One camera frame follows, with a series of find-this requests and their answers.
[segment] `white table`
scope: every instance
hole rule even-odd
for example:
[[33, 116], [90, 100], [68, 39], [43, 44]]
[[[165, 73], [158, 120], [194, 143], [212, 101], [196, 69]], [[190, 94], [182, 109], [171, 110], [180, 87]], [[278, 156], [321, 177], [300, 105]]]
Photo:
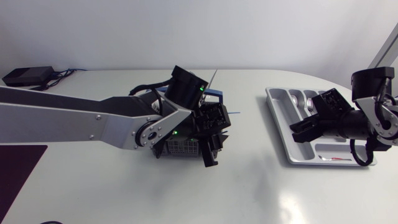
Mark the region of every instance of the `white table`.
[[[193, 71], [210, 81], [214, 70]], [[160, 82], [171, 70], [78, 72], [48, 92], [101, 100]], [[117, 149], [103, 142], [58, 142], [36, 165], [3, 223], [398, 223], [398, 151], [376, 152], [374, 167], [287, 162], [265, 88], [342, 86], [293, 72], [219, 70], [230, 137], [219, 165]]]

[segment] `black cable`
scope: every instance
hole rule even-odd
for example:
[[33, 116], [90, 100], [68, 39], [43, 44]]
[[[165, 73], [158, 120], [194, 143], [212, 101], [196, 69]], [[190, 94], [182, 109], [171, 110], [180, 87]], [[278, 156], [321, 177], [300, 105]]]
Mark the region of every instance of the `black cable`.
[[389, 100], [391, 100], [391, 103], [395, 106], [397, 105], [396, 99], [392, 97], [390, 94], [386, 93], [385, 97]]
[[163, 116], [163, 103], [162, 103], [162, 99], [161, 99], [159, 93], [156, 91], [156, 89], [152, 88], [152, 89], [150, 89], [150, 90], [152, 90], [152, 92], [155, 93], [156, 98], [157, 98], [157, 100], [159, 101], [159, 114], [160, 114], [161, 116]]
[[366, 161], [363, 161], [362, 159], [360, 159], [358, 157], [356, 150], [355, 150], [355, 139], [351, 139], [349, 141], [349, 148], [351, 149], [351, 153], [354, 157], [354, 160], [358, 165], [368, 166], [373, 162], [373, 151], [371, 149], [369, 149], [368, 147], [366, 147], [366, 156], [368, 157], [368, 159], [366, 159]]
[[130, 91], [129, 96], [135, 95], [136, 93], [138, 93], [141, 90], [151, 90], [153, 88], [159, 88], [159, 87], [162, 87], [162, 86], [167, 86], [168, 84], [170, 84], [170, 82], [171, 82], [171, 79], [169, 79], [167, 81], [164, 81], [164, 82], [150, 84], [150, 85], [139, 85], [139, 86], [133, 88]]
[[162, 99], [161, 99], [159, 93], [157, 92], [156, 88], [169, 85], [171, 83], [171, 81], [172, 81], [172, 79], [169, 79], [167, 81], [160, 82], [160, 83], [150, 84], [150, 85], [139, 85], [130, 91], [129, 96], [133, 96], [141, 90], [152, 90], [152, 92], [154, 92], [154, 94], [156, 95], [157, 100], [159, 101], [159, 114], [163, 116], [163, 103], [162, 103]]
[[380, 121], [383, 129], [389, 129], [389, 125], [390, 125], [390, 122], [385, 119], [385, 117], [383, 116], [383, 113], [382, 113], [382, 104], [384, 101], [384, 97], [386, 95], [386, 90], [387, 90], [389, 81], [390, 81], [390, 79], [386, 77], [384, 80], [384, 83], [381, 84], [379, 94], [377, 95], [376, 102], [374, 104], [374, 112], [376, 114], [376, 117]]
[[75, 73], [75, 71], [78, 71], [78, 70], [87, 71], [87, 70], [81, 69], [81, 68], [68, 68], [68, 69], [66, 69], [64, 71], [61, 71], [61, 72], [53, 72], [51, 80], [56, 80], [56, 81], [54, 81], [51, 84], [46, 83], [45, 85], [31, 88], [30, 90], [37, 90], [37, 91], [48, 90], [49, 88], [57, 85], [58, 83], [60, 83], [61, 80], [63, 80], [66, 77], [69, 77], [71, 74]]
[[62, 223], [60, 223], [58, 221], [47, 221], [47, 222], [43, 222], [41, 224], [62, 224]]

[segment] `cutlery tray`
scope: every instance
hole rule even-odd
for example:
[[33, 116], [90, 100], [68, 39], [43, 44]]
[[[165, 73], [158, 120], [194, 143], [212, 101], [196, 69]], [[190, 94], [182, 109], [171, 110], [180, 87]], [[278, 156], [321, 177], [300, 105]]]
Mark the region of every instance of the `cutlery tray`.
[[[266, 88], [267, 103], [282, 138], [287, 159], [291, 164], [359, 166], [349, 148], [349, 139], [320, 137], [312, 142], [297, 143], [293, 140], [289, 126], [311, 116], [307, 98], [312, 98], [325, 90], [304, 90], [295, 88]], [[356, 141], [356, 151], [366, 158], [366, 141]], [[345, 160], [324, 159], [341, 158]], [[370, 166], [376, 165], [376, 158]]]

